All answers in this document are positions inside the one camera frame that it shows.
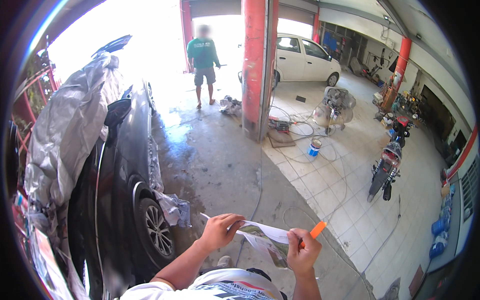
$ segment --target cargo shorts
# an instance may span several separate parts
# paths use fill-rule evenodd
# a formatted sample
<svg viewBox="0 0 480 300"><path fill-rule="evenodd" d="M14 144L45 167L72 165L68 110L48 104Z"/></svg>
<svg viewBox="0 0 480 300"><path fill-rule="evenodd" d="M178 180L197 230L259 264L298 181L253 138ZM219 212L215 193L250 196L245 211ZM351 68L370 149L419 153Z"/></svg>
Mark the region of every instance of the cargo shorts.
<svg viewBox="0 0 480 300"><path fill-rule="evenodd" d="M213 67L195 68L195 86L201 86L204 83L204 76L207 78L207 84L213 84L215 82L215 71Z"/></svg>

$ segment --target white t-shirt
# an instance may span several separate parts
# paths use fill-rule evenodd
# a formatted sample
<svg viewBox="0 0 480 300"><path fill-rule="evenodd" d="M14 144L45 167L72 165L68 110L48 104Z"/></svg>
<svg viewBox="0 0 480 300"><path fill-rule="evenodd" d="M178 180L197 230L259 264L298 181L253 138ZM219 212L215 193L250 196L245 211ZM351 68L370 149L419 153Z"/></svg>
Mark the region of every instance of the white t-shirt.
<svg viewBox="0 0 480 300"><path fill-rule="evenodd" d="M282 300L276 286L262 275L242 269L213 270L198 277L187 289L174 290L154 281L137 285L120 300Z"/></svg>

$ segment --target orange utility knife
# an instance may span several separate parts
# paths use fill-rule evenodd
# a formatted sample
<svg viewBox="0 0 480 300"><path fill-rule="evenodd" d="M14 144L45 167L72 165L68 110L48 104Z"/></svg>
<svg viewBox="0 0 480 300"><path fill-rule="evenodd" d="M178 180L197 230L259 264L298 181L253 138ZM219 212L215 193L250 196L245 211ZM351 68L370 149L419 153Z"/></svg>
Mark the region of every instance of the orange utility knife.
<svg viewBox="0 0 480 300"><path fill-rule="evenodd" d="M327 226L327 223L325 223L324 221L320 221L311 231L310 231L310 235L312 236L312 238L316 238L320 232L322 232L322 230L325 228L325 226ZM302 248L305 248L305 243L302 241L300 243L300 246Z"/></svg>

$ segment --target hand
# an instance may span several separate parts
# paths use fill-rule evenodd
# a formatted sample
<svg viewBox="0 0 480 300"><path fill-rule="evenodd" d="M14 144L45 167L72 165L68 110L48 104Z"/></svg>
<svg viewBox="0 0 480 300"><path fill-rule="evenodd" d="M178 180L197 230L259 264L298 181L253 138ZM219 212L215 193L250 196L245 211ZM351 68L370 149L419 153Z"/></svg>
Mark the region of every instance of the hand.
<svg viewBox="0 0 480 300"><path fill-rule="evenodd" d="M198 239L202 248L212 252L228 245L235 232L243 225L241 220L245 220L245 217L237 214L223 214L208 219L204 232Z"/></svg>
<svg viewBox="0 0 480 300"><path fill-rule="evenodd" d="M322 244L312 238L304 229L293 228L287 232L288 255L287 262L296 277L314 275L313 264L322 250ZM303 239L305 248L299 248L299 238Z"/></svg>

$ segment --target car cover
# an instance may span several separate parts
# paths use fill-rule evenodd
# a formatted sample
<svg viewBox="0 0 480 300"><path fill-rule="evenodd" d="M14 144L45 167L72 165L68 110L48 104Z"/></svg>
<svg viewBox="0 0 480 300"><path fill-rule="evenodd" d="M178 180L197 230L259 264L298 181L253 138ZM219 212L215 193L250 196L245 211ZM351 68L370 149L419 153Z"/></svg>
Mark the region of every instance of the car cover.
<svg viewBox="0 0 480 300"><path fill-rule="evenodd" d="M107 106L123 91L118 66L118 57L98 53L52 95L35 122L24 188L31 221L50 238L56 227L55 207L70 199L98 137L106 139Z"/></svg>

